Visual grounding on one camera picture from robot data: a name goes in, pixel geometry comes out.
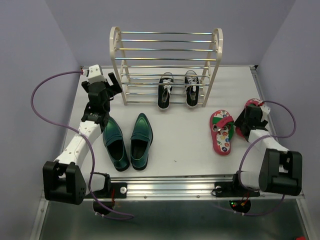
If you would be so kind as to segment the black sneaker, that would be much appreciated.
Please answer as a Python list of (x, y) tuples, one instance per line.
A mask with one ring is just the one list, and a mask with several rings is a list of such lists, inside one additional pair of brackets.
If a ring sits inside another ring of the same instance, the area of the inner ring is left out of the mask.
[(186, 104), (189, 108), (195, 108), (198, 105), (200, 83), (197, 74), (193, 70), (188, 70), (184, 77)]
[(168, 109), (170, 105), (173, 83), (174, 76), (171, 72), (165, 72), (159, 79), (157, 106), (162, 111)]

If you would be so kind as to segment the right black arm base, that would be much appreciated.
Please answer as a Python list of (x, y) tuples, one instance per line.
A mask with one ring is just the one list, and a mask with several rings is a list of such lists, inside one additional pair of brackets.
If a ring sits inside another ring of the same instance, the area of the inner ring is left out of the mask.
[(260, 196), (258, 191), (245, 189), (239, 183), (232, 181), (215, 182), (211, 194), (217, 198), (231, 198), (229, 200), (231, 210), (240, 214), (247, 214), (251, 209), (251, 198)]

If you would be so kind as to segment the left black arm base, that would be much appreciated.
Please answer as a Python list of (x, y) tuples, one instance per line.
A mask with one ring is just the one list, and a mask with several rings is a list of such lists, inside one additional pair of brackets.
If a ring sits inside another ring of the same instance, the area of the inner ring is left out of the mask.
[[(126, 182), (111, 182), (110, 187), (108, 186), (105, 189), (94, 191), (94, 195), (98, 199), (109, 199), (102, 201), (102, 204), (106, 207), (113, 209), (116, 205), (117, 199), (126, 199), (127, 198), (127, 188), (128, 184)], [(84, 197), (84, 200), (93, 200), (91, 194), (87, 194)], [(93, 200), (93, 210), (99, 214), (108, 215), (111, 212), (101, 205), (99, 205), (95, 200)]]

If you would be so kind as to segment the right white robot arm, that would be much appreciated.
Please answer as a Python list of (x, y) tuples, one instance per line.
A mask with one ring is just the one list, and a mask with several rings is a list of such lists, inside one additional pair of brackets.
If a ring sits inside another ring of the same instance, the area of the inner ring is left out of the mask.
[[(230, 182), (231, 192), (242, 195), (247, 190), (262, 191), (289, 196), (298, 196), (302, 191), (303, 156), (298, 151), (290, 151), (276, 141), (267, 130), (270, 108), (263, 102), (246, 105), (234, 125), (242, 137), (250, 143), (245, 151), (238, 171)], [(256, 171), (244, 171), (244, 161), (252, 148), (263, 156), (261, 166)]]

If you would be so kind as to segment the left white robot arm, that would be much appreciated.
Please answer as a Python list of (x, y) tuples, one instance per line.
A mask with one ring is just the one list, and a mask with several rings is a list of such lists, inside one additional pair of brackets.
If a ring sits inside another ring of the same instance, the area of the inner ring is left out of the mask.
[(114, 73), (108, 74), (111, 83), (102, 74), (92, 74), (89, 71), (81, 84), (88, 94), (88, 103), (74, 137), (55, 160), (47, 161), (42, 168), (44, 196), (49, 201), (79, 205), (89, 192), (89, 181), (81, 167), (107, 126), (110, 102), (122, 92)]

